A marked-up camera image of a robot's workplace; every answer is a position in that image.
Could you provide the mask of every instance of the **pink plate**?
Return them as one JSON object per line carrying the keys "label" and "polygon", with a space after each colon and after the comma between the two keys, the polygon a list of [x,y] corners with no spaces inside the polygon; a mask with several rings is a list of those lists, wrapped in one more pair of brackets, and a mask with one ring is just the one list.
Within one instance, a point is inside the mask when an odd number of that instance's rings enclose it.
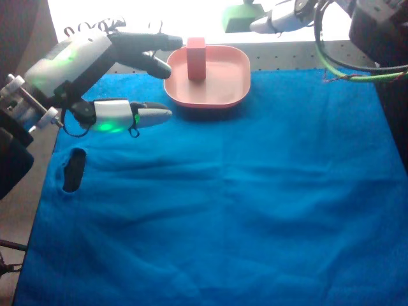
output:
{"label": "pink plate", "polygon": [[229,108],[241,102],[251,87],[247,55],[237,48],[207,45],[206,58],[206,79],[192,81],[187,72],[187,48],[169,56],[171,76],[164,81],[169,97],[190,108]]}

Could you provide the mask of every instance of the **green cable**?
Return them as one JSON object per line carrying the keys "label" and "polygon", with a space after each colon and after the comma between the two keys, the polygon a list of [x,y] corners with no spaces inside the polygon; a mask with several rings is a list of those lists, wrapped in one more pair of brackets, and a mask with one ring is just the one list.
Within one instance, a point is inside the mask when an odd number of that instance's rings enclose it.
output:
{"label": "green cable", "polygon": [[[317,56],[319,57],[320,61],[323,63],[325,68],[333,73],[336,77],[344,78],[348,76],[347,74],[337,70],[334,68],[323,56],[320,52],[319,48],[316,46]],[[407,78],[408,73],[400,72],[400,73],[389,73],[386,75],[372,75],[372,76],[351,76],[350,78],[345,78],[344,80],[352,81],[352,82],[389,82],[393,81],[396,78],[402,76],[402,78]]]}

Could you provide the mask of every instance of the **blue cloth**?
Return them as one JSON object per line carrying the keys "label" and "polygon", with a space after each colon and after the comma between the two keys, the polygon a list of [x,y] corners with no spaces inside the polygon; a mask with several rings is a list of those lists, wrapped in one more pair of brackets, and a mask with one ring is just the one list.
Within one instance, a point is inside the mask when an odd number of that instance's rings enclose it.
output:
{"label": "blue cloth", "polygon": [[160,80],[104,76],[85,99],[174,116],[137,139],[59,133],[15,305],[408,305],[408,179],[374,86],[322,77],[253,73],[205,121]]}

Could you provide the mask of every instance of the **gray floor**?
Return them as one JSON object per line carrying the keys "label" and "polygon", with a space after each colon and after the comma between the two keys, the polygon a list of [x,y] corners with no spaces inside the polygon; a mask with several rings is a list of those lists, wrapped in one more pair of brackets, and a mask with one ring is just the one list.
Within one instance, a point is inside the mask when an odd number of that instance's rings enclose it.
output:
{"label": "gray floor", "polygon": [[[55,34],[47,0],[41,0],[30,42],[16,74],[23,75],[53,45],[55,45]],[[11,193],[0,201],[1,239],[20,244],[28,243],[56,134],[57,127],[55,126],[48,126],[43,131],[33,132],[34,141],[29,146],[29,151],[35,158],[34,165]],[[23,252],[3,247],[0,248],[0,251],[7,264],[21,263],[24,257]],[[18,273],[6,274],[0,279],[0,306],[11,305],[17,281]]]}

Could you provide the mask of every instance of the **rectangular pink block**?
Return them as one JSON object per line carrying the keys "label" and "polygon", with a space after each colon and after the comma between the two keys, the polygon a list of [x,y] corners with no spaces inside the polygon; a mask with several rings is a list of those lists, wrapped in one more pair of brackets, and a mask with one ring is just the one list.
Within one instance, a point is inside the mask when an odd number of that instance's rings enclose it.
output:
{"label": "rectangular pink block", "polygon": [[189,80],[205,80],[205,39],[193,37],[187,40],[187,72]]}

